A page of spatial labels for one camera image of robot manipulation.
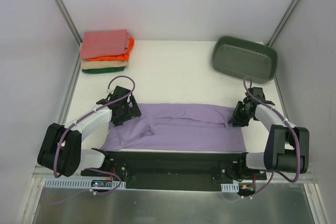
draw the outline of tabletop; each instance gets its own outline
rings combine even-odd
[[[245,97],[243,81],[217,72],[211,65],[215,41],[135,41],[129,65],[123,72],[86,74],[80,72],[69,108],[67,121],[89,111],[107,96],[111,79],[126,75],[135,81],[138,103],[200,103],[235,107]],[[115,85],[131,88],[120,78]],[[275,82],[254,84],[262,87],[267,100],[282,113]],[[258,121],[242,128],[246,150],[263,152],[268,131]],[[82,142],[82,149],[100,148],[107,136],[108,124],[97,129]]]

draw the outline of purple cloth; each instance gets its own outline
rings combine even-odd
[[[227,123],[234,108],[207,104],[139,104],[139,108],[141,117],[117,127],[110,123],[102,150],[246,151],[241,128]]]

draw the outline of gray wall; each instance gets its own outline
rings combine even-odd
[[[137,39],[268,42],[291,0],[63,0],[81,33],[127,28]]]
[[[0,0],[0,223],[14,223],[78,55],[53,0]]]
[[[289,118],[310,131],[310,162],[336,223],[336,1],[302,0],[274,47]]]

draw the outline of gray tray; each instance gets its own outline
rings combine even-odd
[[[275,77],[278,53],[259,43],[223,36],[215,45],[212,66],[221,73],[240,79],[251,76],[253,82],[263,84]]]

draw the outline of stack of folded cloths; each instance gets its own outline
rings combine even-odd
[[[134,39],[127,30],[94,31],[84,33],[80,48],[84,73],[112,73],[123,71],[128,64]]]

